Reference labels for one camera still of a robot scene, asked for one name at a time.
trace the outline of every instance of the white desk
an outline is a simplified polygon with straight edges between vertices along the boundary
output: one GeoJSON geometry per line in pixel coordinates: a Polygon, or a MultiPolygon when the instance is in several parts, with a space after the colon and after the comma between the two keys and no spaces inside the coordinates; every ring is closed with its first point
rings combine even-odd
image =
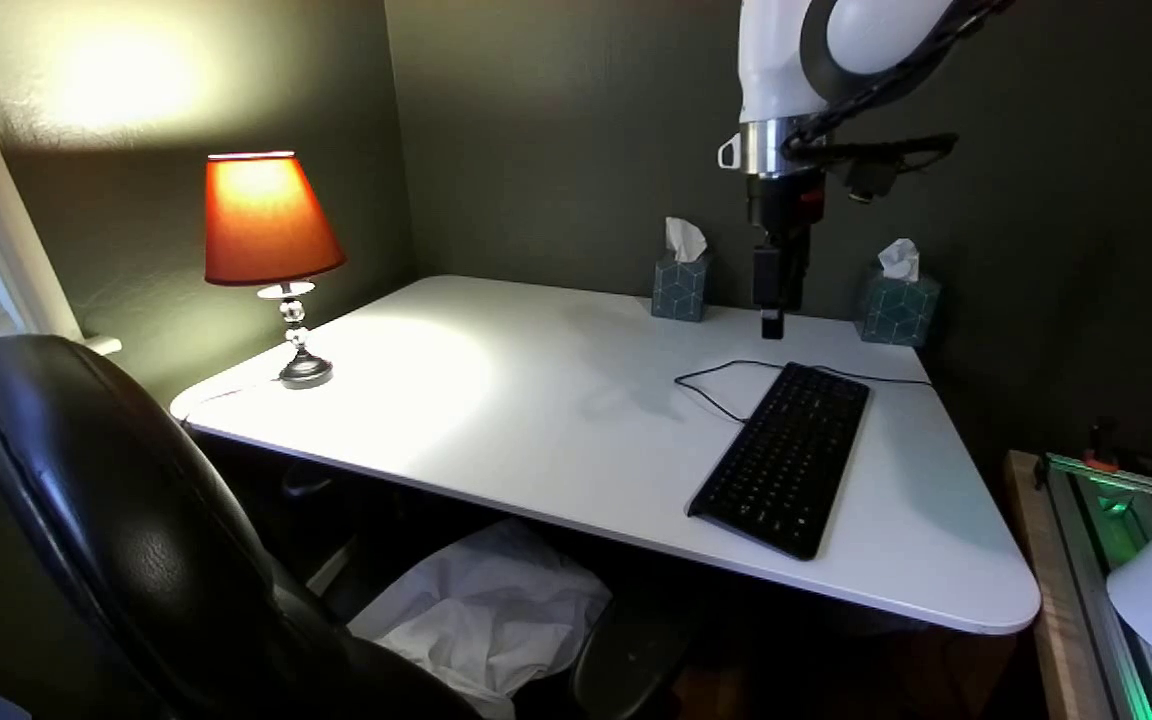
{"type": "MultiPolygon", "coordinates": [[[[1037,608],[979,471],[929,385],[873,385],[869,412],[816,560],[690,520],[682,507],[736,424],[671,377],[721,361],[801,361],[922,380],[917,352],[859,344],[853,326],[706,310],[704,326],[657,320],[639,296],[432,275],[322,326],[322,388],[270,377],[258,352],[176,395],[191,432],[361,469],[545,523],[759,575],[897,618],[1005,635],[1037,608]]],[[[751,412],[766,367],[704,377],[751,412]]]]}

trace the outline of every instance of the dark green wall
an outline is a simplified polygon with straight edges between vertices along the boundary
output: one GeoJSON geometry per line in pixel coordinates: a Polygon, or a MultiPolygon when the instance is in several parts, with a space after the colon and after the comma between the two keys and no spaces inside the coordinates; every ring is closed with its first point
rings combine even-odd
{"type": "Polygon", "coordinates": [[[348,248],[314,315],[410,280],[378,0],[0,0],[0,148],[78,326],[158,400],[281,336],[277,310],[200,275],[217,148],[313,160],[348,248]]]}
{"type": "MultiPolygon", "coordinates": [[[[648,294],[660,218],[747,294],[757,228],[711,168],[736,128],[736,0],[387,3],[415,256],[648,294]]],[[[975,449],[1152,449],[1152,3],[1021,0],[839,139],[961,131],[951,160],[848,204],[832,187],[808,314],[848,315],[897,232],[947,286],[922,352],[975,449]]]]}

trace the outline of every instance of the orange lamp shade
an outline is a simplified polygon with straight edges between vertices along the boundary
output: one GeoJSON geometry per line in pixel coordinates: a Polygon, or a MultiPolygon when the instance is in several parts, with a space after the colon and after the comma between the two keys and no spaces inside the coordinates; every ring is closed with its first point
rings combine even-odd
{"type": "Polygon", "coordinates": [[[345,265],[291,154],[219,154],[205,173],[208,286],[283,286],[345,265]]]}

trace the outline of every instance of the office chair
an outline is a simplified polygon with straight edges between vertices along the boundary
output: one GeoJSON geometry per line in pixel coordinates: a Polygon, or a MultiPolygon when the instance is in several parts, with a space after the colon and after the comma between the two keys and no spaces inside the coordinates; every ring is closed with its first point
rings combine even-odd
{"type": "MultiPolygon", "coordinates": [[[[60,336],[0,336],[0,493],[62,596],[180,718],[467,718],[330,622],[158,405],[60,336]]],[[[608,603],[585,718],[657,704],[690,622],[608,603]]]]}

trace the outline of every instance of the chair armrest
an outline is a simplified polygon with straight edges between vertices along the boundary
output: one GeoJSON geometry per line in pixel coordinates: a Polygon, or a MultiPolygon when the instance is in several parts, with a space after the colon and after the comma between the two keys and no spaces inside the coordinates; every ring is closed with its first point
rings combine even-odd
{"type": "Polygon", "coordinates": [[[701,594],[614,594],[572,671],[572,698],[585,718],[643,718],[660,691],[671,691],[668,685],[690,648],[701,618],[701,594]]]}

